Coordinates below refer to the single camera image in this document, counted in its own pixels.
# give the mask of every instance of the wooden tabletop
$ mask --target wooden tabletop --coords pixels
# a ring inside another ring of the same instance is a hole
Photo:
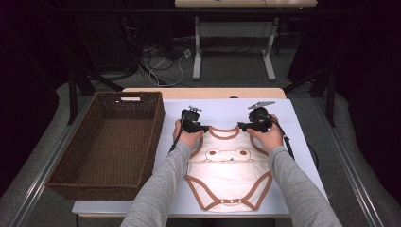
[[[179,8],[301,8],[316,7],[316,0],[176,0]]]
[[[126,88],[123,92],[156,92],[163,98],[286,98],[281,88]]]

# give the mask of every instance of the person's left hand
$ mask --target person's left hand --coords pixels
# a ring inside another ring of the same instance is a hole
[[[175,140],[178,136],[178,133],[180,132],[181,128],[181,120],[177,120],[175,122],[175,130],[173,132],[173,140]],[[195,144],[197,143],[197,140],[199,140],[204,134],[204,131],[197,131],[195,133],[189,133],[186,131],[181,132],[179,140],[186,143],[190,148],[193,148]]]

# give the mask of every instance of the brown wicker basket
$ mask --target brown wicker basket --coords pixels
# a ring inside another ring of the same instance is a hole
[[[152,174],[164,119],[161,93],[96,93],[46,186],[67,200],[133,200]]]

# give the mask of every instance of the white table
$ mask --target white table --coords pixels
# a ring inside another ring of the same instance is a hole
[[[177,8],[312,8],[316,0],[176,0]],[[266,22],[202,22],[195,18],[196,54],[193,79],[201,78],[201,37],[268,37],[266,50],[262,50],[269,81],[276,76],[270,60],[271,48],[278,27],[278,18]]]
[[[164,95],[165,122],[159,146],[156,151],[154,170],[157,169],[167,156],[171,147],[171,133],[174,122],[181,115],[181,110],[189,105],[203,109],[199,121],[202,124],[219,128],[232,128],[236,122],[248,122],[249,106],[258,101],[276,101],[267,107],[270,113],[276,114],[285,130],[293,149],[295,160],[312,182],[318,186],[326,197],[324,188],[313,163],[304,134],[299,125],[291,102],[285,99],[281,89],[270,88],[200,88],[200,89],[126,89],[125,91],[155,91],[160,90]],[[124,217],[129,211],[132,201],[76,201],[73,213],[82,217]],[[187,182],[183,179],[178,187],[176,197],[171,206],[171,218],[280,218],[288,217],[288,209],[282,193],[273,180],[269,192],[258,211],[237,213],[212,213],[199,208],[196,199]]]

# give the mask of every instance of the desk leg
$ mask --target desk leg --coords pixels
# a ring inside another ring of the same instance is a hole
[[[274,37],[277,31],[277,23],[278,23],[278,18],[275,18],[273,23],[271,23],[267,49],[262,50],[263,62],[265,63],[266,72],[268,73],[268,78],[269,81],[271,82],[276,81],[276,76],[274,74],[273,66],[271,64],[270,53],[273,47]]]
[[[199,17],[195,18],[195,49],[194,73],[192,79],[199,80],[201,79],[201,37]]]

